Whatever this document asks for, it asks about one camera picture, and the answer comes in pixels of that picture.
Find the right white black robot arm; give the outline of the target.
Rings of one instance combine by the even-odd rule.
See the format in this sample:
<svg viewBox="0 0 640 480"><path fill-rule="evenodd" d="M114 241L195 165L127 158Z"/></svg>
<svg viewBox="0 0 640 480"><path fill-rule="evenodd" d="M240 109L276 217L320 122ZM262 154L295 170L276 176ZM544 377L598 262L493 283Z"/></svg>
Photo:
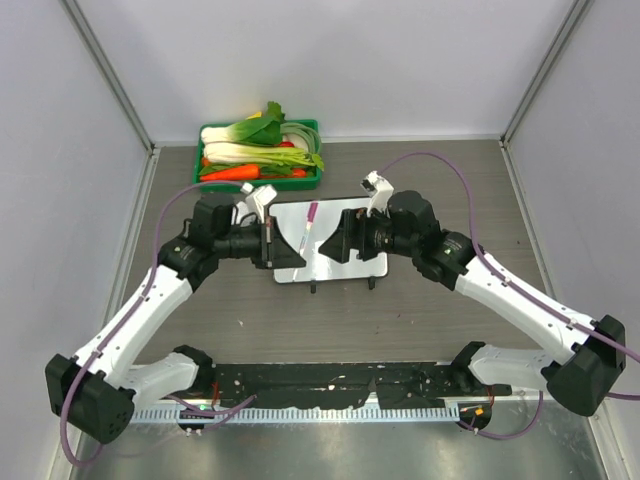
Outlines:
<svg viewBox="0 0 640 480"><path fill-rule="evenodd" d="M497 313L536 344L501 349L471 342L453 361L451 380L465 395L493 385L540 390L570 412L589 417L624 371L625 328L565 307L512 275L466 235L441 228L415 191L391 195L382 209L345 209L319 253L337 263L381 253L407 257L426 279Z"/></svg>

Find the small whiteboard with black frame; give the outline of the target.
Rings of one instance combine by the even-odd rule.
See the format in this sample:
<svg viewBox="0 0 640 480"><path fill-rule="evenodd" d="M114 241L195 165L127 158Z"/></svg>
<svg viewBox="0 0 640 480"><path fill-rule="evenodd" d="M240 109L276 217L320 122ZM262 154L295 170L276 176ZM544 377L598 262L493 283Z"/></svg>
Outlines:
<svg viewBox="0 0 640 480"><path fill-rule="evenodd" d="M312 201L279 202L270 206L269 213L278 219L279 227L289 244L299 250L299 244L306 224L306 214ZM309 283L312 292L316 285L326 281L364 279L370 288L375 281L388 273L388 260L385 254L362 262L356 258L356 252L350 252L348 263L339 264L318 253L318 248L336 230L340 216L345 209L366 207L366 197L347 197L318 200L319 206L314 219L306 249L303 255L306 266L300 269L275 270L273 277L278 284Z"/></svg>

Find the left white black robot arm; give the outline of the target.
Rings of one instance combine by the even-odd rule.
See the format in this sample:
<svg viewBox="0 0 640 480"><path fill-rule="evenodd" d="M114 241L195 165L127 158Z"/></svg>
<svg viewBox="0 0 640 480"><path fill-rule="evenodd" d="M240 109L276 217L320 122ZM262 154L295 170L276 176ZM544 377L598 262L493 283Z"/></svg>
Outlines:
<svg viewBox="0 0 640 480"><path fill-rule="evenodd" d="M277 195L270 186L245 197L245 219L235 219L232 196L203 196L182 232L156 249L140 287L114 318L73 356L55 355L45 367L51 409L63 426L73 425L106 445L128 426L135 412L163 397L185 392L205 397L215 381L210 356L187 345L141 368L133 363L164 321L224 259L248 259L258 269L305 266L284 239L267 208Z"/></svg>

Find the pink white marker pen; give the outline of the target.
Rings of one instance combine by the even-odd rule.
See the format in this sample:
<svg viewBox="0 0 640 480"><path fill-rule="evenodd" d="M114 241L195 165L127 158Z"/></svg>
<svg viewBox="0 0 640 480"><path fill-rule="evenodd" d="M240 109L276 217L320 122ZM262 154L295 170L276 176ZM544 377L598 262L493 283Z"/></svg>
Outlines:
<svg viewBox="0 0 640 480"><path fill-rule="evenodd" d="M298 253L300 255L303 255L304 252L305 252L306 244L308 242L308 238L310 236L311 229L312 229L313 224L314 224L314 219L315 219L315 216L316 216L316 213L317 213L318 206L319 206L319 202L318 201L312 201L309 204L309 208L308 208L307 214L306 214L306 224L305 224L305 227L304 227L304 230L303 230L303 234L302 234L302 237L301 237L301 241L300 241L300 244L299 244Z"/></svg>

